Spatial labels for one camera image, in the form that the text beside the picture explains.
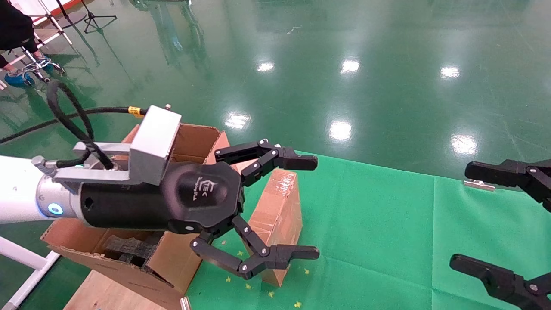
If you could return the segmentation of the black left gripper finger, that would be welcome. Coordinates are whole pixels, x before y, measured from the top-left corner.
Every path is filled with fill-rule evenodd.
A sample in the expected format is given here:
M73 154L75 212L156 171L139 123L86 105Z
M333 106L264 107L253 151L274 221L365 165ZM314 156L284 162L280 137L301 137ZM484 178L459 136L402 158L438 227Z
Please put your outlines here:
M245 261L212 246L213 235L207 232L201 232L191 241L191 249L201 259L245 280L250 280L264 270L285 270L293 259L316 260L319 258L319 249L314 246L267 246L241 216L232 219L232 227L252 250L252 254Z
M240 172L242 186L253 185L278 167L285 170L313 171L318 166L316 156L299 155L291 148L272 145L265 139L217 149L214 156L216 162L223 161L228 165L253 161Z

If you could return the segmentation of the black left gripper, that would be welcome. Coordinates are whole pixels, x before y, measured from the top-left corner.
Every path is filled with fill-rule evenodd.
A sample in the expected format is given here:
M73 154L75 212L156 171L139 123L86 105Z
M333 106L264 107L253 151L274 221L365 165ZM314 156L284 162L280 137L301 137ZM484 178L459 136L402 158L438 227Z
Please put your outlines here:
M170 164L159 185L84 183L80 202L92 227L220 236L242 212L244 193L230 165L183 161Z

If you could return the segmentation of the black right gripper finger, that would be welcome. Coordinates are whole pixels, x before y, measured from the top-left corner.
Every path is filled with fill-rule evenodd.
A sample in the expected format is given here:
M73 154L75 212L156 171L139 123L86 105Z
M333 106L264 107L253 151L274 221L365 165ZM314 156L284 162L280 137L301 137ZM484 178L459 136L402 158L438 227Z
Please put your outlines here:
M499 165L471 161L466 165L464 175L468 179L484 181L505 187L518 187L533 200L551 211L551 161L535 163L505 160Z
M451 269L475 277L484 285L492 298L514 305L521 310L549 310L551 308L551 273L545 273L531 280L505 269L474 259L454 254Z

